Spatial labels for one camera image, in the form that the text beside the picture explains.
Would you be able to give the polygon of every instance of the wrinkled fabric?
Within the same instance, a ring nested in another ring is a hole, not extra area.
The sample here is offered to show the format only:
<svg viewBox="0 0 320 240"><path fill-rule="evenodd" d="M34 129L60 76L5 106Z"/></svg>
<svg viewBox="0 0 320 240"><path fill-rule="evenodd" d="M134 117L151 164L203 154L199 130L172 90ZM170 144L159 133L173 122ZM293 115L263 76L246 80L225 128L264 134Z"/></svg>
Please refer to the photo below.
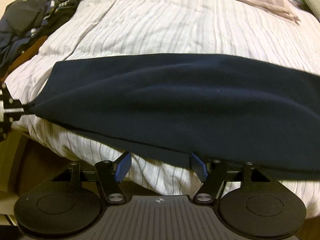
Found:
<svg viewBox="0 0 320 240"><path fill-rule="evenodd" d="M57 62L28 113L189 168L189 155L320 174L320 77L230 55Z"/></svg>
<svg viewBox="0 0 320 240"><path fill-rule="evenodd" d="M9 4L4 13L10 28L22 36L32 28L41 26L44 15L47 13L50 0L16 0Z"/></svg>

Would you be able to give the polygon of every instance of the white striped duvet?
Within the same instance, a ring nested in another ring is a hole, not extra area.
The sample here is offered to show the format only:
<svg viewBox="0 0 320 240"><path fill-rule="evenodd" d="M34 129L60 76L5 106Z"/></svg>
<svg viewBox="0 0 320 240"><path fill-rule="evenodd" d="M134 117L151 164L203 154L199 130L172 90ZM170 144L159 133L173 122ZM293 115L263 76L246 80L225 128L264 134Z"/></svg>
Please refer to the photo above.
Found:
<svg viewBox="0 0 320 240"><path fill-rule="evenodd" d="M320 24L295 10L299 24L234 0L84 0L74 17L6 83L14 98L27 103L40 92L57 61L148 53L230 54L319 75ZM33 115L13 126L69 159L94 164L120 155ZM127 179L164 195L194 195L201 186L189 170L136 155ZM307 217L320 215L319 181L282 183L303 200ZM229 184L228 190L237 186Z"/></svg>

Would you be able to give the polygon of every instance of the black disc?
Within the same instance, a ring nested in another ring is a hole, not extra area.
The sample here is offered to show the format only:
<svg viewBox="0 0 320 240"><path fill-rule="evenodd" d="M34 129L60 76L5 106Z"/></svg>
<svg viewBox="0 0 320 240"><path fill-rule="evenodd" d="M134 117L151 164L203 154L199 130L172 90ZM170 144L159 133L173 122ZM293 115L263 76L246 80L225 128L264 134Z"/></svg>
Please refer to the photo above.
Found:
<svg viewBox="0 0 320 240"><path fill-rule="evenodd" d="M305 206L286 193L227 193L219 204L221 218L236 232L248 237L277 238L294 234L305 219Z"/></svg>
<svg viewBox="0 0 320 240"><path fill-rule="evenodd" d="M14 212L24 233L57 238L74 235L91 225L101 212L101 202L84 188L69 193L33 193L21 197Z"/></svg>

